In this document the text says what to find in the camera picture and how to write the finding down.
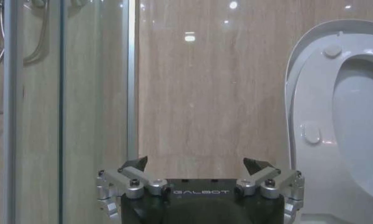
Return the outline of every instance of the shower hose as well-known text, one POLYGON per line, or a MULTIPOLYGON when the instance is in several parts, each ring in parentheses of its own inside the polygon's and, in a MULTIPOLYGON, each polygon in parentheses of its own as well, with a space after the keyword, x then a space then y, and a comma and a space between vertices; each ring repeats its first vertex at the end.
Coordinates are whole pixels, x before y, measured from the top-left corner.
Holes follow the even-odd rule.
MULTIPOLYGON (((48 5, 49 5, 49 0, 45 0, 39 42, 33 52, 24 58, 24 65, 32 64, 39 60, 37 56, 43 50, 45 33, 47 33, 48 5)), ((4 0, 0 0, 0 32, 1 32, 1 38, 4 40, 4 35, 5 35, 4 34, 4 0)), ((4 46, 0 45, 0 64, 3 62, 3 58, 4 58, 4 46)))

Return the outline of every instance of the beige tile wall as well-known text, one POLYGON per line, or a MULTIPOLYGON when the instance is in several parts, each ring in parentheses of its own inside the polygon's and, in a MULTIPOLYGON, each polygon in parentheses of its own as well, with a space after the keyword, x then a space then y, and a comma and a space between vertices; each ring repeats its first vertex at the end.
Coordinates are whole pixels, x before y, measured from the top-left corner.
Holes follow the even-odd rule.
POLYGON ((373 21, 373 0, 231 2, 141 0, 139 144, 160 176, 239 177, 245 156, 284 166, 292 48, 325 21, 373 21))

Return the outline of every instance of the white toilet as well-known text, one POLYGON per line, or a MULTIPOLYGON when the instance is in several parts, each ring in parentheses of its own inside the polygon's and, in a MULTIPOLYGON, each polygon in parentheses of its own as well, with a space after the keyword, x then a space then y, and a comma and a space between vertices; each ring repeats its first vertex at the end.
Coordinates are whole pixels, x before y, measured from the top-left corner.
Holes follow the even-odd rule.
POLYGON ((373 22, 316 26, 291 55, 285 107, 301 223, 373 224, 373 22))

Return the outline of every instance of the logo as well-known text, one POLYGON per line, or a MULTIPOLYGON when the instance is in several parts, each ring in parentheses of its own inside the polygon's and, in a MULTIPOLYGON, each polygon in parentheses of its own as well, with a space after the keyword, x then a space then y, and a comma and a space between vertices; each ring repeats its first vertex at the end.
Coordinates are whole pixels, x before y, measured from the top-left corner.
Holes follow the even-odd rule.
POLYGON ((173 194, 176 195, 187 195, 187 194, 192 194, 192 195, 219 195, 219 194, 228 194, 229 190, 200 190, 200 191, 195 191, 195 190, 175 190, 173 194))

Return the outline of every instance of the glass shower door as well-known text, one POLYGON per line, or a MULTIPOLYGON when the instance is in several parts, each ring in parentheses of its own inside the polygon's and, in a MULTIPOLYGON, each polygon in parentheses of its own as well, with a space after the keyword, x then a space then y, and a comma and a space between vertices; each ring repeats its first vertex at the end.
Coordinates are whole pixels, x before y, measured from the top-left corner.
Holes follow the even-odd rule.
POLYGON ((57 0, 0 1, 5 23, 0 223, 7 224, 59 223, 60 6, 57 0))
POLYGON ((101 169, 128 156, 128 1, 67 5, 64 224, 107 223, 96 197, 101 169))

